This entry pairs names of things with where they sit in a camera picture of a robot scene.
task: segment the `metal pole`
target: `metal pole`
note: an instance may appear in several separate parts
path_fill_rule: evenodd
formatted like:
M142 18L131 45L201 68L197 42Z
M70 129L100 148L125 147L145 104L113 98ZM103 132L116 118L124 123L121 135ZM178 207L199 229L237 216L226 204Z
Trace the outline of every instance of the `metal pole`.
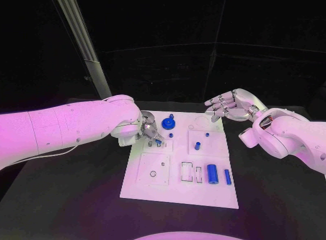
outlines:
M106 83L103 70L98 62L96 53L76 0L57 0L57 3L70 27L72 35L75 37L95 89L98 91L99 97L105 99L111 97L111 89Z

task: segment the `circular hole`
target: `circular hole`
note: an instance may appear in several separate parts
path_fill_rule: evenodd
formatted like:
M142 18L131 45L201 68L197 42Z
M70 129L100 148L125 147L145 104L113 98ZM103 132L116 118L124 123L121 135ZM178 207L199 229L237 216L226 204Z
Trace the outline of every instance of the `circular hole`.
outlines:
M321 161L326 160L326 154L324 154L324 153L320 155L320 160L321 160Z

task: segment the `white robotic arm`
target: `white robotic arm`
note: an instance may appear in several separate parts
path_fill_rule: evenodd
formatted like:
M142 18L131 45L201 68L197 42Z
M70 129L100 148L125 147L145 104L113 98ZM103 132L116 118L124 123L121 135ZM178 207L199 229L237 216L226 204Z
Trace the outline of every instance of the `white robotic arm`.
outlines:
M213 97L204 105L210 106L204 113L211 115L213 122L220 117L252 122L252 127L237 135L248 148L259 144L278 159L294 155L312 170L326 174L326 122L310 122L285 109L268 109L243 89Z
M0 114L0 170L13 162L102 139L132 145L145 136L162 141L154 116L129 96L76 102L47 109Z

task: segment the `white board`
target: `white board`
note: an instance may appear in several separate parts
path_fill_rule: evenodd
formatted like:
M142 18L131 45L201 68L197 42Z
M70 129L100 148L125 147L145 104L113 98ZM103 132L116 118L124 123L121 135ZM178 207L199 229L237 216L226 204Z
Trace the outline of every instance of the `white board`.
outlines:
M211 123L203 113L148 112L165 141L157 146L154 141L141 138L131 146L119 197L237 209L222 120ZM170 114L175 126L165 130L161 121ZM199 150L194 150L196 142L200 142ZM217 184L207 181L209 164L216 165ZM229 170L230 185L226 184L224 169Z

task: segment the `robotic hand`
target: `robotic hand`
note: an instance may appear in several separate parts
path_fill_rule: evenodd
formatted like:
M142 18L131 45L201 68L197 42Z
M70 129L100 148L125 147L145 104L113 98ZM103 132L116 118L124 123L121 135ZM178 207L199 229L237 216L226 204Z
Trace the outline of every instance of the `robotic hand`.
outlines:
M145 137L162 141L154 116L129 96L76 102L47 109L0 114L0 170L13 162L102 139L128 146Z
M227 91L204 102L211 122L220 117L235 121L249 120L239 135L245 146L256 144L278 159L294 155L305 165L326 174L326 122L310 122L301 115L279 108L268 109L243 89Z

